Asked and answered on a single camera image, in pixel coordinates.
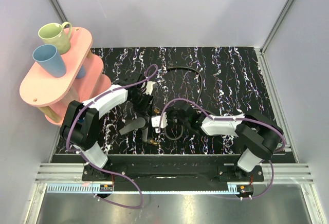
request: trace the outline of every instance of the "blue cup on lower shelf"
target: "blue cup on lower shelf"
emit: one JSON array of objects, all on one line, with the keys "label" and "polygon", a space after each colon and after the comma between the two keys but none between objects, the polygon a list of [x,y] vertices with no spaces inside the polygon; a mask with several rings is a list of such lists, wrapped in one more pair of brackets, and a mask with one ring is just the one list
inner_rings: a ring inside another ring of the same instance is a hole
[{"label": "blue cup on lower shelf", "polygon": [[60,78],[66,74],[64,61],[52,44],[45,44],[35,49],[33,59],[50,75]]},{"label": "blue cup on lower shelf", "polygon": [[81,66],[77,76],[76,76],[76,79],[81,79],[83,78],[84,76],[86,75],[86,69],[84,68],[84,66]]}]

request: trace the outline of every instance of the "wall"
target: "wall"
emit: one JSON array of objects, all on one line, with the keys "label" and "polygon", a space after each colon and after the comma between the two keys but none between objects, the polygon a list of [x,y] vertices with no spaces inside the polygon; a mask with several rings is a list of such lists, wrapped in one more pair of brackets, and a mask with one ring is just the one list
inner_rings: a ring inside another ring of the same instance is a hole
[{"label": "wall", "polygon": [[21,223],[40,162],[47,162],[57,128],[22,101],[19,87],[41,45],[38,29],[58,20],[48,0],[0,0],[1,223]]},{"label": "wall", "polygon": [[59,0],[95,47],[255,46],[286,0]]},{"label": "wall", "polygon": [[301,162],[329,216],[329,0],[296,0],[266,51]]}]

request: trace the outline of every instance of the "gray floor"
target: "gray floor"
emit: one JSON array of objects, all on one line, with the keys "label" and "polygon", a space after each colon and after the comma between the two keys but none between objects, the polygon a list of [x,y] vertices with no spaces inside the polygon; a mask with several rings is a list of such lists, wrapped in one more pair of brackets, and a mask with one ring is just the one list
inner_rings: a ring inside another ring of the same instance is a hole
[{"label": "gray floor", "polygon": [[[255,186],[257,192],[265,187]],[[113,195],[111,200],[138,204],[138,195]],[[123,209],[97,202],[91,195],[47,193],[38,224],[87,223],[311,223],[296,185],[275,185],[264,197],[232,201],[210,195],[145,195],[144,208]]]}]

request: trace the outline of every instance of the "marble surface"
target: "marble surface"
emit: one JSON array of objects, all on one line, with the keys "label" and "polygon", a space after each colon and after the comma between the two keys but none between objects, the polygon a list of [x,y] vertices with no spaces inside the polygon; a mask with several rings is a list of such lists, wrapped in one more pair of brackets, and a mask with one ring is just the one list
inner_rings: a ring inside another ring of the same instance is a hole
[{"label": "marble surface", "polygon": [[[262,73],[252,47],[170,47],[170,48],[95,48],[104,61],[104,73],[112,81],[130,76],[132,71],[144,73],[151,64],[159,66],[154,107],[162,109],[174,98],[195,101],[199,78],[190,71],[172,70],[168,66],[189,66],[204,77],[200,106],[218,115],[238,115],[250,109],[259,110],[275,120]],[[126,119],[135,117],[132,105],[122,104],[101,119],[98,143],[108,154],[232,154],[235,138],[230,136],[198,136],[188,130],[177,141],[164,134],[153,133],[159,146],[144,144],[141,131],[119,135]],[[177,136],[179,127],[168,130]],[[60,139],[57,154],[67,153]]]}]

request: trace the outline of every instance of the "shelf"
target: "shelf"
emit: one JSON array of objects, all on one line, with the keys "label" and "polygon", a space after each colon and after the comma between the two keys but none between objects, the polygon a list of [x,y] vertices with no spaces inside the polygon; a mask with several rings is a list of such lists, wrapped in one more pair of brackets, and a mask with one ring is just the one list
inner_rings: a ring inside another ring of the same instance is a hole
[{"label": "shelf", "polygon": [[54,78],[37,62],[33,64],[20,86],[20,95],[26,103],[35,107],[52,106],[69,92],[90,51],[93,37],[88,30],[73,27],[70,42],[70,50],[62,54],[66,74],[61,78]]},{"label": "shelf", "polygon": [[[86,76],[81,79],[75,79],[73,87],[78,92],[79,101],[83,102],[90,99],[93,95],[98,95],[111,86],[108,76],[102,74],[103,61],[97,55],[93,54],[92,58],[87,58],[83,64],[86,69]],[[47,115],[46,119],[55,125],[62,125],[67,110],[67,105],[62,101],[50,105],[50,108],[61,117],[59,123],[54,122]]]}]

